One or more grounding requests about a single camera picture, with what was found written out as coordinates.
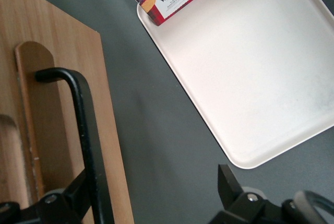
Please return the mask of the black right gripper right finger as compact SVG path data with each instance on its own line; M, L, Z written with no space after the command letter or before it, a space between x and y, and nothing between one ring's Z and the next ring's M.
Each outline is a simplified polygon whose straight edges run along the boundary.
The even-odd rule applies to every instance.
M218 165L218 193L223 210L210 223L299 223L291 199L271 203L262 191L242 187L227 164Z

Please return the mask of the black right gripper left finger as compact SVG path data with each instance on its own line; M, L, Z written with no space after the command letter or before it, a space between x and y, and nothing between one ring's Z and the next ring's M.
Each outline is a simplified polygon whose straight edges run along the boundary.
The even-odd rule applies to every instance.
M90 208L86 173L82 171L61 193L45 195L22 209L17 202L1 203L1 223L83 223Z

